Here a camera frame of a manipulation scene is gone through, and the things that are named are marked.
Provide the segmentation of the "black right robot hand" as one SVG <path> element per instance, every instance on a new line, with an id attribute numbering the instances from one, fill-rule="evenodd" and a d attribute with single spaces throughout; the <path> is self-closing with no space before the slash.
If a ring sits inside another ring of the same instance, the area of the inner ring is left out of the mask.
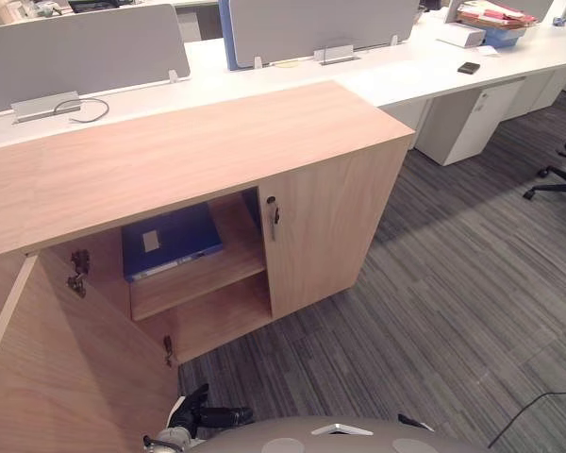
<path id="1" fill-rule="evenodd" d="M 426 429 L 428 431 L 433 432 L 434 429 L 432 427 L 430 427 L 429 425 L 427 425 L 424 422 L 420 422 L 418 420 L 412 419 L 402 413 L 398 413 L 397 414 L 397 420 L 399 423 L 403 424 L 403 425 L 407 425 L 407 426 L 412 426 L 412 427 L 416 427 L 416 428 L 422 428 L 422 429 Z"/>

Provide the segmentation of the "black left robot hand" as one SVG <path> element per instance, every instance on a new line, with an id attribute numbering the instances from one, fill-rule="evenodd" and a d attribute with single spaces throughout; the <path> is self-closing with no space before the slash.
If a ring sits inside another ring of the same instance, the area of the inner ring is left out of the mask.
<path id="1" fill-rule="evenodd" d="M 209 386 L 203 384 L 193 393 L 181 395 L 171 409 L 167 428 L 184 428 L 192 437 L 199 428 L 235 428 L 251 424 L 254 413 L 251 408 L 209 408 Z"/>

